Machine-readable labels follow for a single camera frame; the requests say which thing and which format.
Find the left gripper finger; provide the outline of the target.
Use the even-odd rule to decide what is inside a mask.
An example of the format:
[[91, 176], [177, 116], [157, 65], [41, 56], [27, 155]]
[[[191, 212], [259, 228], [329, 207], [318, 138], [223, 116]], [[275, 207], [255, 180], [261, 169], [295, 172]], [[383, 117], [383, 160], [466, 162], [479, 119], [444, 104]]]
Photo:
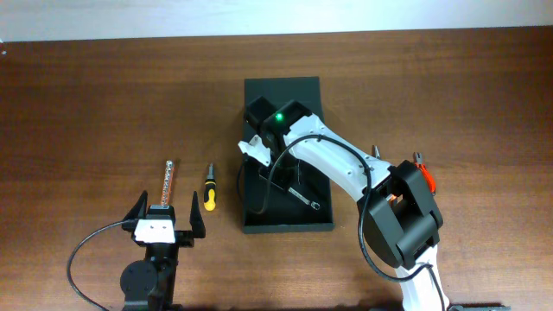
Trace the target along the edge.
[[132, 219], [142, 219], [145, 215], [147, 202], [148, 202], [148, 192], [146, 190], [143, 190], [135, 205], [124, 216], [123, 221], [132, 220]]
[[205, 238], [206, 237], [206, 227], [201, 216], [200, 212], [200, 203], [198, 199], [198, 194], [196, 191], [193, 193], [190, 215], [189, 215], [189, 224], [191, 225], [191, 232], [194, 238]]

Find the silver ring spanner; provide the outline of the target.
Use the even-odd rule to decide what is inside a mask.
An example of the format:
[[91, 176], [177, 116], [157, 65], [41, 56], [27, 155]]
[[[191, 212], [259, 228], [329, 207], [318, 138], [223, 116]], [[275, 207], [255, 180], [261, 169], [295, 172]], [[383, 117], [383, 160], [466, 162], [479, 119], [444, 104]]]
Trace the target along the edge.
[[321, 209], [321, 205], [318, 202], [308, 199], [294, 188], [290, 187], [288, 192], [295, 196], [304, 205], [311, 207], [313, 210], [319, 211]]

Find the orange black long-nose pliers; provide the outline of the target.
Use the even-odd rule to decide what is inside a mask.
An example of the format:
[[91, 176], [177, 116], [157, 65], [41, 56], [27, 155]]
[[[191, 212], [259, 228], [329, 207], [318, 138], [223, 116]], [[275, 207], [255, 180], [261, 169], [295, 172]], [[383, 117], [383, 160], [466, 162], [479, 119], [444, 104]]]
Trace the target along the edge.
[[377, 159], [381, 158], [377, 145], [372, 146], [372, 156], [377, 158]]

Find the red small cutting pliers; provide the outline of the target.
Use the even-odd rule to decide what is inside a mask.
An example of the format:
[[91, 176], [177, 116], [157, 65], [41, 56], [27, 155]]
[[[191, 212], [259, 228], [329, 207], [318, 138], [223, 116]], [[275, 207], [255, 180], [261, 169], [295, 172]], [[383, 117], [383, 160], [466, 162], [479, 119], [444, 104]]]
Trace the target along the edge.
[[436, 193], [435, 179], [426, 167], [426, 164], [423, 160], [423, 154], [420, 152], [414, 152], [413, 162], [417, 166], [417, 168], [421, 171], [423, 178], [429, 187], [429, 191], [433, 196], [435, 196], [435, 193]]

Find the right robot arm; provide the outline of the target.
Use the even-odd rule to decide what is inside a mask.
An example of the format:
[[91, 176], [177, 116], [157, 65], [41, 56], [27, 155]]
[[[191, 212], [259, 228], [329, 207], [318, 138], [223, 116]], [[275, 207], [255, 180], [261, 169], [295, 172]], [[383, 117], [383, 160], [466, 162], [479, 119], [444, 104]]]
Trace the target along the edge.
[[354, 201], [357, 239], [363, 258], [380, 278], [399, 285], [404, 310], [501, 310], [498, 303], [453, 303], [438, 272], [439, 231], [444, 224], [435, 183], [421, 156], [392, 165], [378, 152], [367, 154], [330, 130], [305, 104], [278, 106], [258, 97], [245, 106], [254, 132], [238, 146], [260, 179], [245, 179], [246, 211], [274, 215], [291, 198], [319, 209], [320, 199], [298, 192], [301, 165], [334, 182]]

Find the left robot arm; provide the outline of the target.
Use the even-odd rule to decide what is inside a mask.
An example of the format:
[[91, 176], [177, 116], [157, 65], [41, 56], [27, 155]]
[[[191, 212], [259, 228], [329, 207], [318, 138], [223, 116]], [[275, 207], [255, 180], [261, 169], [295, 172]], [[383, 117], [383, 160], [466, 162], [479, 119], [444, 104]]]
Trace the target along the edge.
[[120, 276], [124, 310], [183, 310], [174, 302], [178, 256], [181, 248], [192, 248], [206, 236], [198, 195], [192, 197], [189, 230], [175, 229], [175, 209], [171, 205], [148, 205], [148, 193], [124, 217], [122, 229], [145, 249], [144, 258], [126, 266]]

